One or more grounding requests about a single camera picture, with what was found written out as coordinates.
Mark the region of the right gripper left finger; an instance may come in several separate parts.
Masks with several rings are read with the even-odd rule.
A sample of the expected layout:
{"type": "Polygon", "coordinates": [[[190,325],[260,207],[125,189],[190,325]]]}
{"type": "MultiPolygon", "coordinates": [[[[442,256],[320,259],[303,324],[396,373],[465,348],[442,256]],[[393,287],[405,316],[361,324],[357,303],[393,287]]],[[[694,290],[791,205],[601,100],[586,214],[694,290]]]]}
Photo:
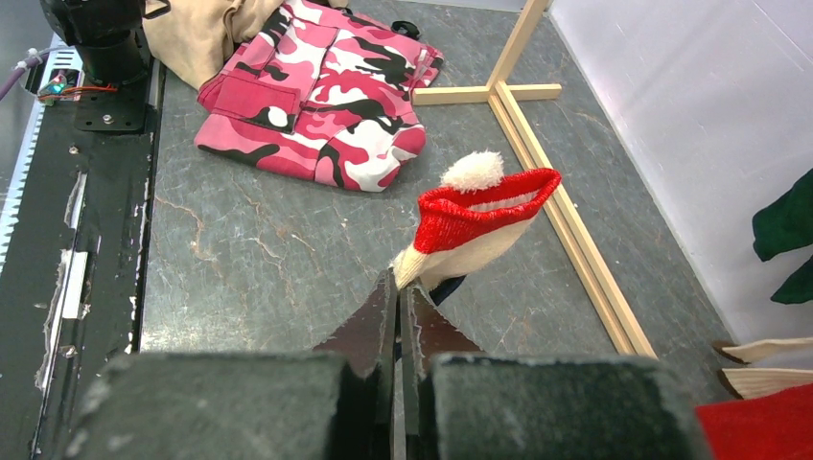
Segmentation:
{"type": "Polygon", "coordinates": [[[60,459],[388,459],[397,289],[382,271],[325,340],[283,354],[112,359],[60,459]]]}

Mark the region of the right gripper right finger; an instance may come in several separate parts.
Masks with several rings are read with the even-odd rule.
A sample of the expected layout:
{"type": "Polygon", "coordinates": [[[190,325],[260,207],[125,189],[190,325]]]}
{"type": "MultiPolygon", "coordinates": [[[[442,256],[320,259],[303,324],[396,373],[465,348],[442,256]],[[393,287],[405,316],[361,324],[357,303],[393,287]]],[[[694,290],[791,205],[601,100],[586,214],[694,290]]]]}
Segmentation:
{"type": "Polygon", "coordinates": [[[410,459],[708,459],[677,375],[645,356],[482,352],[419,284],[400,294],[410,459]]]}

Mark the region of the navy santa hat sock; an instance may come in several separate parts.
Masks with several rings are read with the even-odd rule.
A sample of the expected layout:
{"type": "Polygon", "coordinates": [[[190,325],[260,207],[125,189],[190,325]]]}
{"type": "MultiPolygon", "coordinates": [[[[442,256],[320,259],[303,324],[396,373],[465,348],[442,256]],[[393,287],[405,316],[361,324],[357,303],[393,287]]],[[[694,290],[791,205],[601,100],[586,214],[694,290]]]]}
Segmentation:
{"type": "Polygon", "coordinates": [[[482,269],[523,235],[560,183],[549,168],[507,174],[494,151],[458,159],[418,196],[415,236],[391,264],[396,287],[434,289],[482,269]]]}

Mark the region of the red santa sock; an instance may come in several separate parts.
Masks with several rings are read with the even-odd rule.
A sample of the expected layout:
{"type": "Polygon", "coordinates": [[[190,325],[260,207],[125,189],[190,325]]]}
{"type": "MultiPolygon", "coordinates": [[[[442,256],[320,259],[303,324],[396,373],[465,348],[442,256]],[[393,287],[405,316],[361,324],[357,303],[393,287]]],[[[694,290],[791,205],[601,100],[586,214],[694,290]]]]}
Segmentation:
{"type": "Polygon", "coordinates": [[[812,460],[812,386],[695,408],[716,459],[812,460]]]}

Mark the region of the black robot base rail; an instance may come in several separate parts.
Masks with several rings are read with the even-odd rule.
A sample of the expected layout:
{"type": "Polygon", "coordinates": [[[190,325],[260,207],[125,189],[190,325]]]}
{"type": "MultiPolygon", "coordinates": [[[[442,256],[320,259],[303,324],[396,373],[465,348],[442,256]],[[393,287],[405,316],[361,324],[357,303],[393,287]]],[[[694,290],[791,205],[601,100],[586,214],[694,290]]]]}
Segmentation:
{"type": "Polygon", "coordinates": [[[54,459],[106,363],[138,346],[164,73],[94,89],[54,38],[1,206],[1,455],[54,459]]]}

